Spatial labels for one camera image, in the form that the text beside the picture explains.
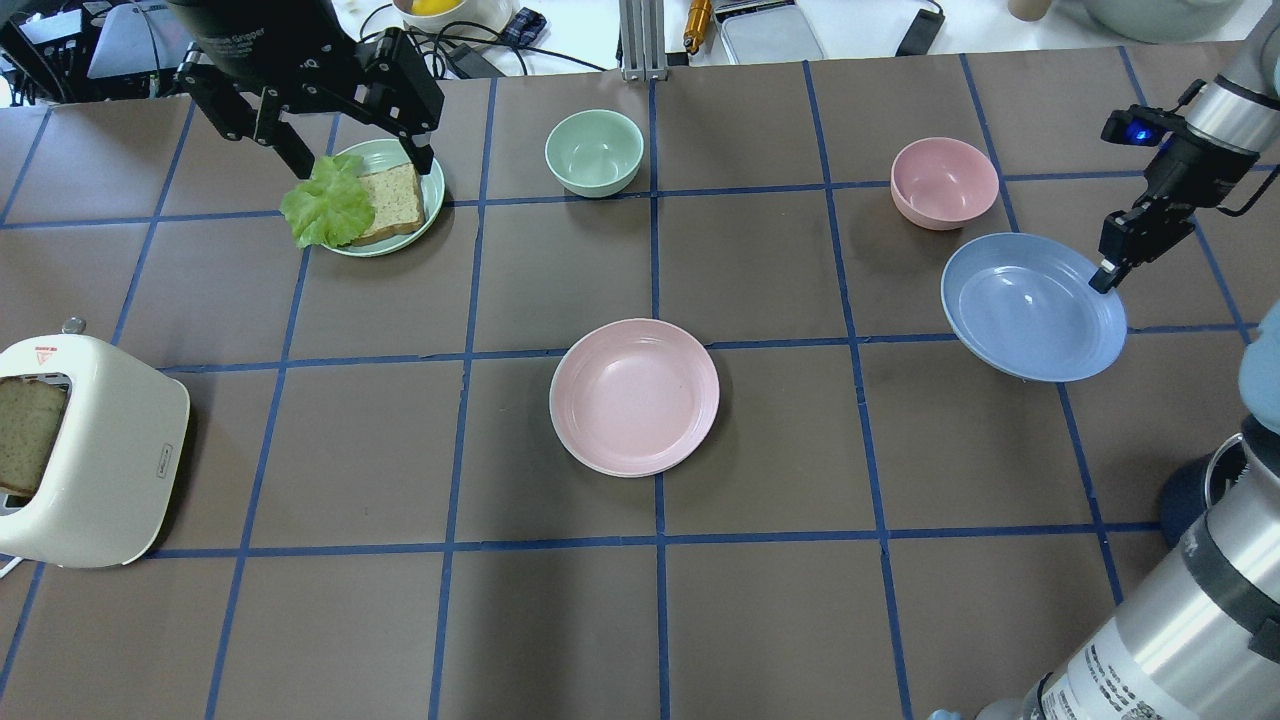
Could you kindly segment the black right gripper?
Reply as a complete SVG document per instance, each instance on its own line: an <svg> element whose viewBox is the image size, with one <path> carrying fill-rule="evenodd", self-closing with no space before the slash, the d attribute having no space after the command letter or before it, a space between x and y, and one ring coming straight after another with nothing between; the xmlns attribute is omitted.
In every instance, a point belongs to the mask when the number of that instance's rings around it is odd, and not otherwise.
<svg viewBox="0 0 1280 720"><path fill-rule="evenodd" d="M1089 287L1107 295L1135 266L1161 258L1193 231L1196 210L1216 208L1258 160L1258 152L1229 149L1192 132L1175 133L1144 170L1144 192L1128 209L1103 219L1102 260Z"/></svg>

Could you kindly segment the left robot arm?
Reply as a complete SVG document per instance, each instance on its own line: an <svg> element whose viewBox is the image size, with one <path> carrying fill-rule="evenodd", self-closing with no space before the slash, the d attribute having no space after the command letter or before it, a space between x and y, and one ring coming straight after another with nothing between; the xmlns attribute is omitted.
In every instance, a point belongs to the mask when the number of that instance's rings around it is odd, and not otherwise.
<svg viewBox="0 0 1280 720"><path fill-rule="evenodd" d="M445 96L396 27L349 37L329 1L170 1L191 44L175 72L219 135L273 149L307 179L315 156L284 114L339 113L398 138L421 176Z"/></svg>

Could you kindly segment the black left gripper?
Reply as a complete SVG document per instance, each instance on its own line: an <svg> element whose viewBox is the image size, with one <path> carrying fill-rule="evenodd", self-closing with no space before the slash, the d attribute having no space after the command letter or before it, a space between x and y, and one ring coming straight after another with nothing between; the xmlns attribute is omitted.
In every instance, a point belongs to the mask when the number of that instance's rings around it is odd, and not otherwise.
<svg viewBox="0 0 1280 720"><path fill-rule="evenodd" d="M315 155L285 114L338 113L398 138L419 176L445 95L404 29L366 40L340 28L192 28L175 81L225 138L270 147L298 181Z"/></svg>

